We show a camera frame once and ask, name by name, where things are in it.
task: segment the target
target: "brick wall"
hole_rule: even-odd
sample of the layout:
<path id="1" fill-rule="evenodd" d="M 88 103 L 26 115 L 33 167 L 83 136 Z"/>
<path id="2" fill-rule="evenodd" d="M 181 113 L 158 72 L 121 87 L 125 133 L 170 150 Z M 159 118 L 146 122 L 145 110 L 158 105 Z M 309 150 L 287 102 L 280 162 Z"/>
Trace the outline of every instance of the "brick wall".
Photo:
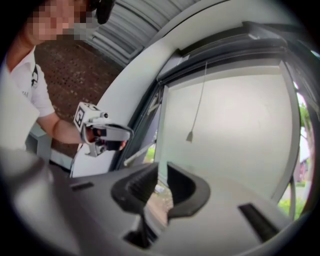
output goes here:
<path id="1" fill-rule="evenodd" d="M 50 41 L 36 47 L 35 61 L 44 72 L 56 113 L 73 122 L 79 102 L 97 104 L 109 85 L 122 71 L 110 59 L 83 41 Z M 52 148 L 74 157 L 78 145 L 56 140 Z"/>

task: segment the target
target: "white cube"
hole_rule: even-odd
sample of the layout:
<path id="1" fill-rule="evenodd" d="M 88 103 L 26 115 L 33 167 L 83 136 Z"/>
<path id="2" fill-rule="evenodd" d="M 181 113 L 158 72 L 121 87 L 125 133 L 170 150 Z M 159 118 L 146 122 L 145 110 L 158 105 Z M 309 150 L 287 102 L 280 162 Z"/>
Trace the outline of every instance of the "white cube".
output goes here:
<path id="1" fill-rule="evenodd" d="M 81 132 L 85 122 L 92 118 L 100 117 L 101 113 L 102 111 L 98 109 L 96 105 L 80 102 L 76 109 L 73 122 L 76 128 Z"/>

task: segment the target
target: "headphones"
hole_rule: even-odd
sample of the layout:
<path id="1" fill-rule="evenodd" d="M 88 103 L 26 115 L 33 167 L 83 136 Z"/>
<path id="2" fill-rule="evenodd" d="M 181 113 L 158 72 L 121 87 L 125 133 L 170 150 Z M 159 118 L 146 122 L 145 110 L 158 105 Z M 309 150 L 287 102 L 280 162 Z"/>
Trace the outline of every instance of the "headphones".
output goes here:
<path id="1" fill-rule="evenodd" d="M 95 12 L 95 16 L 100 25 L 105 24 L 109 17 L 116 0 L 89 0 L 89 12 Z"/>

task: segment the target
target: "person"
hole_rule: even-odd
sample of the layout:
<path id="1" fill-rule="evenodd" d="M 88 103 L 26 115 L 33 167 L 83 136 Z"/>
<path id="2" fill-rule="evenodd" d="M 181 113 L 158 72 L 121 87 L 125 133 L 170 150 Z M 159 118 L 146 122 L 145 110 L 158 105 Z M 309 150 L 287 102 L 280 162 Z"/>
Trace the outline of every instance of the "person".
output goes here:
<path id="1" fill-rule="evenodd" d="M 54 139 L 65 144 L 83 143 L 77 128 L 62 120 L 49 98 L 45 75 L 35 62 L 35 47 L 48 40 L 56 40 L 74 23 L 83 21 L 89 0 L 46 0 L 39 6 L 17 34 L 6 55 L 6 65 L 22 94 L 38 109 L 37 123 Z M 94 140 L 87 130 L 89 141 Z M 126 145 L 122 142 L 120 150 Z"/>

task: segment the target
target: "corrugated metal roof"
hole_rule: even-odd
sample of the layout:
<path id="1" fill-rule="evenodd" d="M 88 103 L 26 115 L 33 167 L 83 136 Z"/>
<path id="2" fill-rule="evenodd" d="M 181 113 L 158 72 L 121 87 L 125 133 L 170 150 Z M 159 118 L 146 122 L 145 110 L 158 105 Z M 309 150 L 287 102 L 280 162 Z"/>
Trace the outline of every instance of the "corrugated metal roof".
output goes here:
<path id="1" fill-rule="evenodd" d="M 117 0 L 109 21 L 85 41 L 125 67 L 171 19 L 199 0 Z"/>

